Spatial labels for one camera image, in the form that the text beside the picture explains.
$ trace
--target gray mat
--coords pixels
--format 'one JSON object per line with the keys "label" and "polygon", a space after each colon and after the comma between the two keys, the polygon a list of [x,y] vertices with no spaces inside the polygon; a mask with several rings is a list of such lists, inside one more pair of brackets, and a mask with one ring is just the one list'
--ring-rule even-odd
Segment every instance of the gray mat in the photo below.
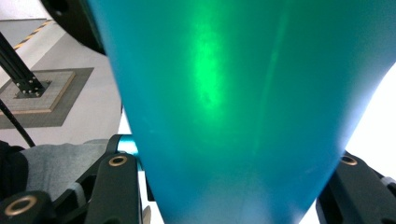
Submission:
{"label": "gray mat", "polygon": [[[79,96],[79,93],[83,89],[85,83],[90,77],[93,68],[74,68],[74,69],[62,69],[62,70],[46,70],[49,71],[74,71],[75,77],[67,88],[66,92],[53,108],[50,113],[40,114],[17,114],[14,115],[18,122],[24,128],[39,128],[39,127],[60,127],[64,124],[70,109],[74,102]],[[12,123],[8,120],[5,115],[0,115],[0,129],[14,129]]]}

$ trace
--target black pole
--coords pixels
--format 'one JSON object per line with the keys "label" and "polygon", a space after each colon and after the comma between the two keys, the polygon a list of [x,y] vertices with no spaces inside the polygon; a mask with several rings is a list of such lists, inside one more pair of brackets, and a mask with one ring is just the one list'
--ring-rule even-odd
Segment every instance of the black pole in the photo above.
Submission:
{"label": "black pole", "polygon": [[17,52],[9,45],[1,32],[0,65],[23,94],[40,96],[45,91],[43,85],[41,85],[40,81],[27,68],[26,64],[24,64]]}
{"label": "black pole", "polygon": [[34,147],[35,143],[33,142],[32,138],[30,138],[29,134],[23,129],[20,123],[15,119],[14,115],[12,115],[11,111],[7,108],[7,106],[3,103],[0,99],[0,109],[3,111],[4,115],[7,116],[9,121],[15,126],[18,132],[22,135],[23,139],[27,142],[29,147]]}

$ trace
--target gray floor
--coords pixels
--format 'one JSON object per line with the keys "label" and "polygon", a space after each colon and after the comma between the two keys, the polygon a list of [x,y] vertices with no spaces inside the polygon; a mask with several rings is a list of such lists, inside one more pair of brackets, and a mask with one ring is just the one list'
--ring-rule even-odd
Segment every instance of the gray floor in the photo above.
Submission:
{"label": "gray floor", "polygon": [[0,32],[15,47],[46,20],[0,21]]}
{"label": "gray floor", "polygon": [[[32,70],[88,67],[94,69],[63,126],[26,129],[37,145],[82,144],[92,139],[108,139],[117,133],[120,123],[120,97],[107,57],[81,46],[66,34],[32,67]],[[11,145],[27,147],[15,129],[0,130],[0,140]]]}

